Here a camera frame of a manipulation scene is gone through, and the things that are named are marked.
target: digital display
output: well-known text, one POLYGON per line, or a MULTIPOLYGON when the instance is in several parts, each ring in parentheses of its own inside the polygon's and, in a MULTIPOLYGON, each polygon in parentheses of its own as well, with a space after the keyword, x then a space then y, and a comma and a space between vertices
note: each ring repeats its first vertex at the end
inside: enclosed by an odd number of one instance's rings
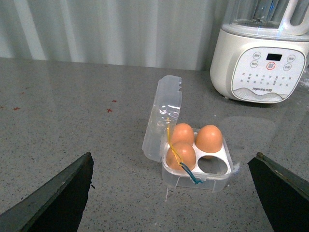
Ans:
POLYGON ((269 53, 268 55, 267 55, 267 60, 274 60, 274 61, 280 61, 281 60, 281 57, 282 57, 282 55, 280 55, 280 54, 271 54, 271 53, 269 53))

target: red power button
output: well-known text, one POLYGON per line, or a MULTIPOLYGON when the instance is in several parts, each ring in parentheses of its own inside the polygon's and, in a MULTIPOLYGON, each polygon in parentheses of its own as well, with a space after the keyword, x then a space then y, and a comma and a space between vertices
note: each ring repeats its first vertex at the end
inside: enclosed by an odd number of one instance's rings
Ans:
POLYGON ((267 68, 268 70, 273 70, 273 69, 275 68, 275 66, 276 66, 275 62, 270 62, 270 63, 268 63, 268 64, 266 65, 266 68, 267 68))

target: clear plastic lid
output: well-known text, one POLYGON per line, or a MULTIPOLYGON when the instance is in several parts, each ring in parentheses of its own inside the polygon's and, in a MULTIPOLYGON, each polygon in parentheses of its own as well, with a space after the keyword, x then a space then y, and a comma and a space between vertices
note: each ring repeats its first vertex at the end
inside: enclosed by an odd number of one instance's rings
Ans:
POLYGON ((162 139, 168 124, 173 130, 175 127, 180 106, 182 103, 182 93, 179 91, 182 79, 177 76, 165 76, 159 80, 154 105, 150 114, 142 150, 147 158, 161 162, 161 143, 166 143, 162 139))

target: button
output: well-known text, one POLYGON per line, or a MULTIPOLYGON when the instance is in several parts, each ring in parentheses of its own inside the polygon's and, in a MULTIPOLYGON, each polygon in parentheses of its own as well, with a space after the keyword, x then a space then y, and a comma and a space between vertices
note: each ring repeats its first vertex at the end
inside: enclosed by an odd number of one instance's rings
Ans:
POLYGON ((260 52, 255 52, 253 54, 253 59, 259 59, 259 58, 261 58, 261 53, 260 52))
POLYGON ((273 70, 275 68, 276 64, 274 62, 270 62, 267 64, 266 68, 268 70, 273 70))
POLYGON ((256 60, 251 61, 250 66, 251 68, 255 68, 256 66, 258 66, 259 63, 256 60))
POLYGON ((286 64, 286 65, 284 65, 283 70, 289 71, 291 69, 291 67, 292 67, 291 64, 286 64))
POLYGON ((287 58, 287 61, 289 63, 293 62, 295 60, 295 56, 294 55, 289 55, 289 57, 287 58))

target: speckled stone surface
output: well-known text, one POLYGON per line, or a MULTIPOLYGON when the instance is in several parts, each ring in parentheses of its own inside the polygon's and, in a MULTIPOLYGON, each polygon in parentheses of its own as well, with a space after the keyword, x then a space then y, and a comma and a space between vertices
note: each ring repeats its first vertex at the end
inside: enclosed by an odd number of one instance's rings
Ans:
POLYGON ((272 231, 247 163, 261 151, 309 180, 307 87, 262 105, 223 98, 208 72, 8 58, 0 80, 0 213, 86 151, 96 189, 79 232, 272 231), (165 75, 182 78, 178 122, 217 125, 240 164, 221 192, 167 188, 141 149, 165 75))

